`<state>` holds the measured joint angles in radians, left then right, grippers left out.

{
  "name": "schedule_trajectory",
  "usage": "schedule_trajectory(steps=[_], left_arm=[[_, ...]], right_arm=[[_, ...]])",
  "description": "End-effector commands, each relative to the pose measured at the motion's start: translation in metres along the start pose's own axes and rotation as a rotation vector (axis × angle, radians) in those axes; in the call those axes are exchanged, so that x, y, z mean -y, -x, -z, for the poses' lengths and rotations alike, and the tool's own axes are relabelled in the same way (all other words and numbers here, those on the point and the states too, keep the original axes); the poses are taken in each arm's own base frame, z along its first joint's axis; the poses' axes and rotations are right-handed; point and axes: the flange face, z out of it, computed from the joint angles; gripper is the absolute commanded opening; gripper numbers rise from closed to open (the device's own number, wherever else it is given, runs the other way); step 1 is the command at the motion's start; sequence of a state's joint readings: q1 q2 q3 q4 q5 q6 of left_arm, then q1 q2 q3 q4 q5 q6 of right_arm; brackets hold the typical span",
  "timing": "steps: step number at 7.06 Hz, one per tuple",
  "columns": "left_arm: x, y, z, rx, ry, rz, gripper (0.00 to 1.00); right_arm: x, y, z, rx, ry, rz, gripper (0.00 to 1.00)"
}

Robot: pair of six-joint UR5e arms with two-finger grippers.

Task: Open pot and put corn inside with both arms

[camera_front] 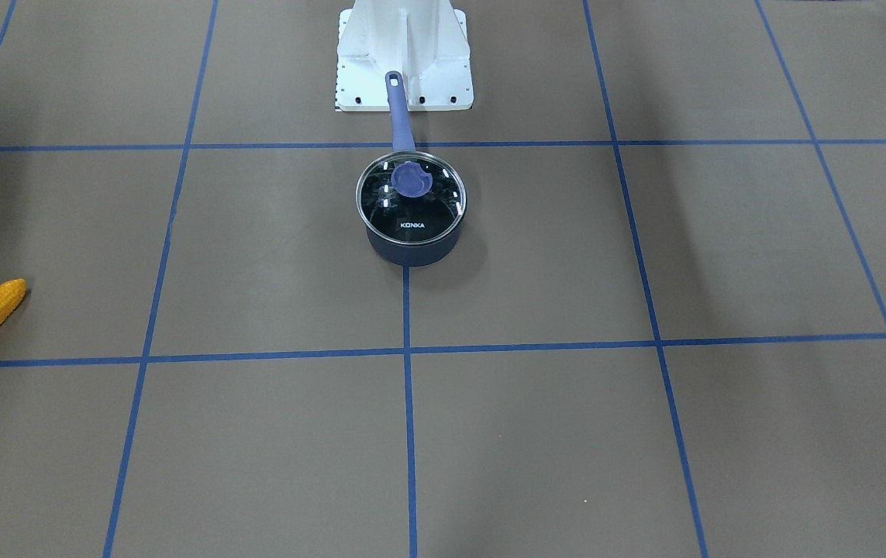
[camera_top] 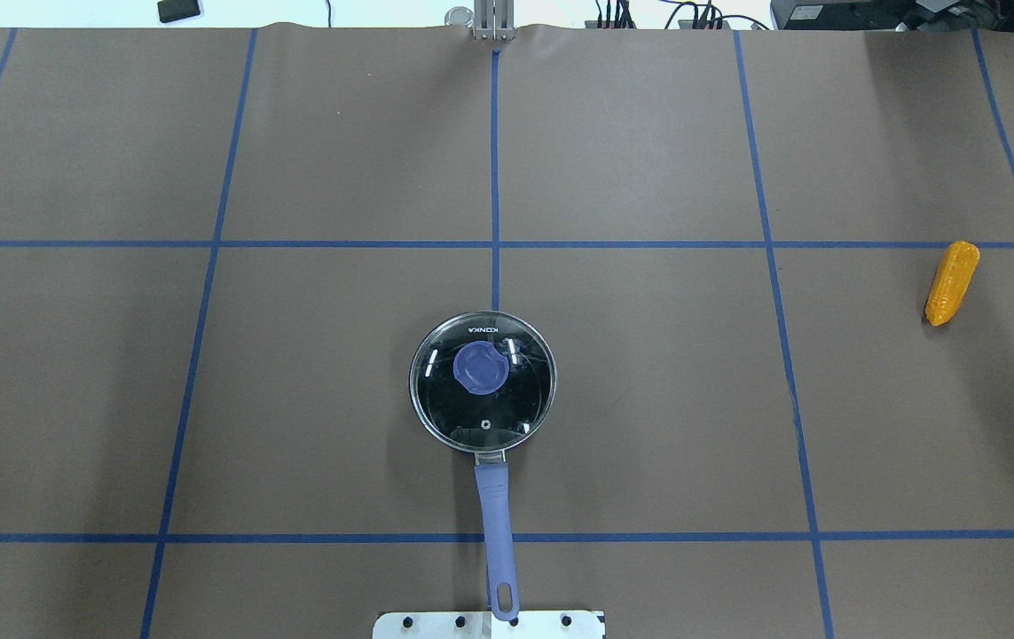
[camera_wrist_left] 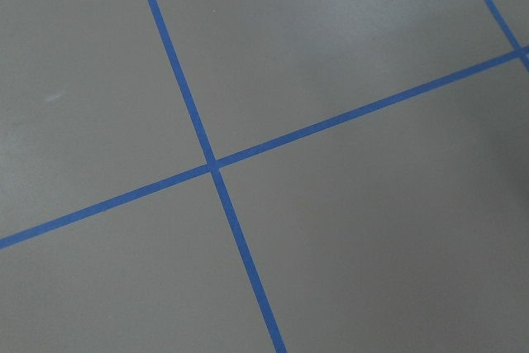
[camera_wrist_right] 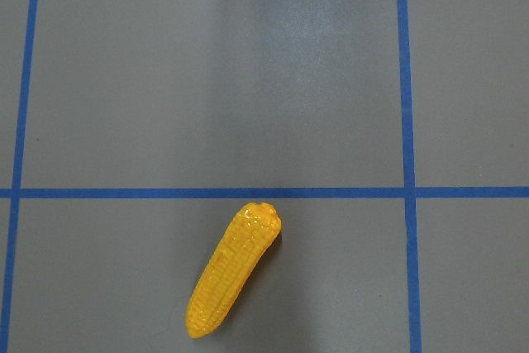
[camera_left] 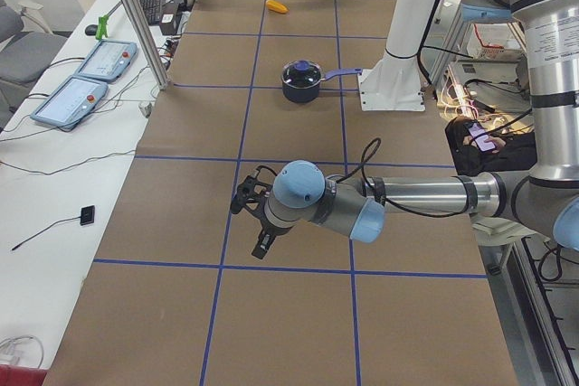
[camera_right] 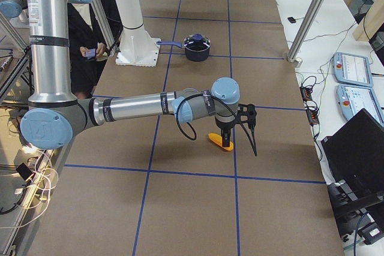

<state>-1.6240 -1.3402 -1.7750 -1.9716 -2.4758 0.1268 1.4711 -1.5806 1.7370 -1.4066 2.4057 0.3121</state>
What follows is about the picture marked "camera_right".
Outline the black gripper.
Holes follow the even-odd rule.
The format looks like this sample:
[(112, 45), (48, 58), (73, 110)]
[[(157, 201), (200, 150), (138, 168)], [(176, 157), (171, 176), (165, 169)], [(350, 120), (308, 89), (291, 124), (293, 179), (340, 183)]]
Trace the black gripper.
[(235, 116), (215, 115), (215, 123), (221, 129), (221, 146), (230, 146), (230, 130), (236, 125)]

